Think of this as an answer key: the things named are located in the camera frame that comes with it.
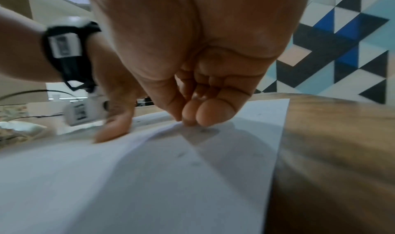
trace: white paper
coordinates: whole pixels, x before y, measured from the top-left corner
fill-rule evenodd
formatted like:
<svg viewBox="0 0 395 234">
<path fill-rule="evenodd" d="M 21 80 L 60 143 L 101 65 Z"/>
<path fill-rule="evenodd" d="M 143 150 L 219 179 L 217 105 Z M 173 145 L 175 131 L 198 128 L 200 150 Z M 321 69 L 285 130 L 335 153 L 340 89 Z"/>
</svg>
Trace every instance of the white paper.
<svg viewBox="0 0 395 234">
<path fill-rule="evenodd" d="M 0 233 L 258 234 L 288 103 L 249 102 L 210 128 L 149 114 L 108 143 L 85 131 L 8 150 Z"/>
</svg>

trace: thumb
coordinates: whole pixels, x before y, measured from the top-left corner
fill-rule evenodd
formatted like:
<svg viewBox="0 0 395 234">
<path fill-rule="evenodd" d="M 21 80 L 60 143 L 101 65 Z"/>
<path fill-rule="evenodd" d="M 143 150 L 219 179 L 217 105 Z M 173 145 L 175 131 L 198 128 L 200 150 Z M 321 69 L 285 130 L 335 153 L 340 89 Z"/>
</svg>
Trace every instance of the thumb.
<svg viewBox="0 0 395 234">
<path fill-rule="evenodd" d="M 129 133 L 137 97 L 109 101 L 109 113 L 102 129 L 95 136 L 95 143 L 116 139 Z"/>
<path fill-rule="evenodd" d="M 186 101 L 178 89 L 174 76 L 160 81 L 144 79 L 138 76 L 135 76 L 135 78 L 157 107 L 167 111 L 176 121 L 181 121 L 182 110 Z"/>
</svg>

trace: wall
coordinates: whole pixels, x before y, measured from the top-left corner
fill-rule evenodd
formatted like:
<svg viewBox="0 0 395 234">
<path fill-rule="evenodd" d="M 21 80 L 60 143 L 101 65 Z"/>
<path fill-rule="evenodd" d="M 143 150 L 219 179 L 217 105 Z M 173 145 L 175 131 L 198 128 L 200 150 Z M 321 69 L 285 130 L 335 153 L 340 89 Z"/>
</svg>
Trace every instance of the wall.
<svg viewBox="0 0 395 234">
<path fill-rule="evenodd" d="M 22 14 L 28 18 L 32 17 L 29 0 L 0 0 L 0 5 Z M 0 96 L 8 95 L 26 90 L 45 89 L 43 83 L 33 83 L 27 81 L 18 81 L 0 75 Z M 34 93 L 29 95 L 20 95 L 0 101 L 0 105 L 7 104 L 23 104 L 28 102 L 43 102 L 47 101 L 46 93 Z"/>
<path fill-rule="evenodd" d="M 395 106 L 395 0 L 309 0 L 260 92 Z"/>
<path fill-rule="evenodd" d="M 64 0 L 30 0 L 33 20 L 44 25 L 53 24 L 57 19 L 65 16 L 86 16 L 94 20 L 93 14 Z M 69 92 L 78 97 L 84 97 L 84 90 L 71 91 L 64 83 L 47 83 L 47 89 Z M 48 97 L 53 97 L 54 92 L 48 92 Z"/>
</svg>

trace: forearm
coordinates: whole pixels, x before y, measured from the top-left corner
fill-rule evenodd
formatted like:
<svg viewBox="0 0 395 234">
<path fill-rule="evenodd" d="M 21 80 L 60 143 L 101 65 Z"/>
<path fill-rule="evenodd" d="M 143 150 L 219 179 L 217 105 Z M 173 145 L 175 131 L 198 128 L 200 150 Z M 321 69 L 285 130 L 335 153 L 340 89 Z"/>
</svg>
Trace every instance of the forearm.
<svg viewBox="0 0 395 234">
<path fill-rule="evenodd" d="M 45 26 L 0 7 L 0 74 L 37 82 L 60 82 L 41 48 Z"/>
</svg>

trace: blue triangle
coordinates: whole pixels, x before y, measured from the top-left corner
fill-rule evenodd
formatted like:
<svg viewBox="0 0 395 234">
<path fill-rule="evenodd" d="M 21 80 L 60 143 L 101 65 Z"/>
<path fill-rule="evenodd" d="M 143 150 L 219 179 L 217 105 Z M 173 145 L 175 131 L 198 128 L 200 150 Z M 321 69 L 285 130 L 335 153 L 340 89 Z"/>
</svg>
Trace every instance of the blue triangle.
<svg viewBox="0 0 395 234">
<path fill-rule="evenodd" d="M 340 56 L 337 61 L 358 68 L 358 52 L 359 50 L 357 45 L 344 55 Z"/>
<path fill-rule="evenodd" d="M 346 24 L 346 26 L 342 27 L 339 31 L 337 31 L 336 35 L 342 35 L 353 40 L 358 40 L 360 35 L 359 15 L 357 15 L 353 20 Z"/>
<path fill-rule="evenodd" d="M 335 9 L 329 11 L 328 14 L 326 14 L 313 27 L 333 33 L 335 31 Z"/>
</svg>

